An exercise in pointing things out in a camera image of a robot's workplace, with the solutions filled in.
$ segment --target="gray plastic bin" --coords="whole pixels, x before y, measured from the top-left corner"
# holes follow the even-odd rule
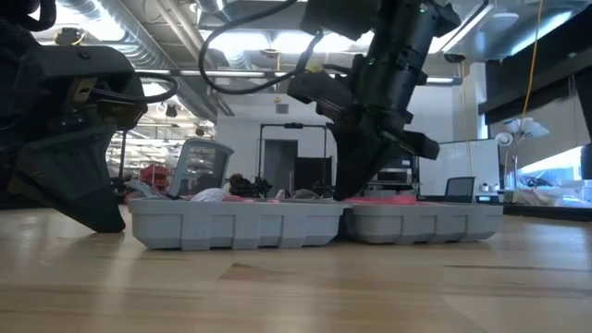
[[[339,203],[129,202],[133,235],[150,249],[184,251],[326,245],[339,228]]]
[[[503,221],[503,207],[475,204],[385,206],[353,204],[348,234],[358,241],[382,244],[479,241],[493,236]]]

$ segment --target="table surface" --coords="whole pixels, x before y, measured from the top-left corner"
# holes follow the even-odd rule
[[[130,227],[1,212],[0,331],[589,333],[591,236],[508,216],[478,243],[151,252]]]

